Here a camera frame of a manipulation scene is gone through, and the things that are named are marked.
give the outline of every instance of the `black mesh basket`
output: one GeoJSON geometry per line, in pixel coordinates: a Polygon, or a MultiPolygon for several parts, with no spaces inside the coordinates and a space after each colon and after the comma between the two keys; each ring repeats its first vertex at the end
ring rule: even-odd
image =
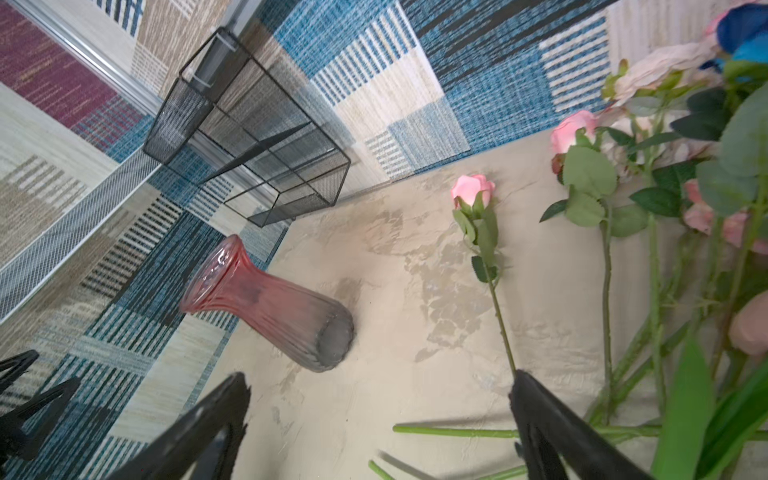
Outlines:
{"type": "Polygon", "coordinates": [[[194,134],[229,158],[197,184],[206,190],[208,182],[227,174],[237,188],[224,203],[259,227],[336,204],[351,164],[223,27],[182,67],[144,153],[171,167],[194,134]]]}

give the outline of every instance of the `vase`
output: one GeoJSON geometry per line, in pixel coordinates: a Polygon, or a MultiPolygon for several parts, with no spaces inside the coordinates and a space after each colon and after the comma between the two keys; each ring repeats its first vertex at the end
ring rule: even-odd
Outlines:
{"type": "Polygon", "coordinates": [[[184,313],[232,313],[313,372],[338,365],[355,332],[344,305],[259,270],[237,235],[224,239],[209,255],[179,307],[184,313]]]}

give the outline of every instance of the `blue petal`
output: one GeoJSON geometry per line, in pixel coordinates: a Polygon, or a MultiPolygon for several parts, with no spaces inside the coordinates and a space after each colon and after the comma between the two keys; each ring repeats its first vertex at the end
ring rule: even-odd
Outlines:
{"type": "Polygon", "coordinates": [[[745,41],[768,32],[768,5],[748,3],[734,8],[717,24],[717,41],[734,53],[745,41]]]}
{"type": "Polygon", "coordinates": [[[768,33],[745,41],[733,53],[733,60],[749,60],[768,64],[768,33]]]}

